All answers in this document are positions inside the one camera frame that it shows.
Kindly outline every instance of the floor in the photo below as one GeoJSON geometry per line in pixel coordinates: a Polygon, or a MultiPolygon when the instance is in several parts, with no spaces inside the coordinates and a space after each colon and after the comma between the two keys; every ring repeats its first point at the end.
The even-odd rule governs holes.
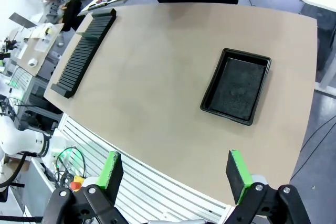
{"type": "MultiPolygon", "coordinates": [[[[86,5],[91,0],[84,0],[86,5]]],[[[273,8],[293,13],[299,13],[304,3],[301,0],[250,0],[252,5],[265,8],[273,8]]],[[[155,3],[156,0],[129,0],[127,4],[155,3]]],[[[239,0],[241,5],[250,5],[249,0],[239,0]]],[[[309,123],[305,136],[305,143],[311,134],[324,122],[336,115],[336,100],[320,93],[314,93],[309,123]]],[[[334,203],[336,193],[333,191],[334,178],[336,177],[336,128],[325,137],[329,129],[336,123],[336,118],[331,120],[320,129],[304,147],[298,158],[297,171],[307,160],[314,148],[316,151],[311,155],[304,167],[291,180],[295,185],[303,203],[307,209],[312,223],[335,224],[336,214],[334,213],[334,203]]],[[[257,223],[265,223],[264,220],[256,220],[257,223]]]]}

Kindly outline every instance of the black tray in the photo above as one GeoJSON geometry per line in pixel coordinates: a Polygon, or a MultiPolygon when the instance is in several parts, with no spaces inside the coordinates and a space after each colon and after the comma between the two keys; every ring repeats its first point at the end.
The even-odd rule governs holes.
{"type": "Polygon", "coordinates": [[[271,59],[225,48],[201,110],[251,125],[271,59]]]}

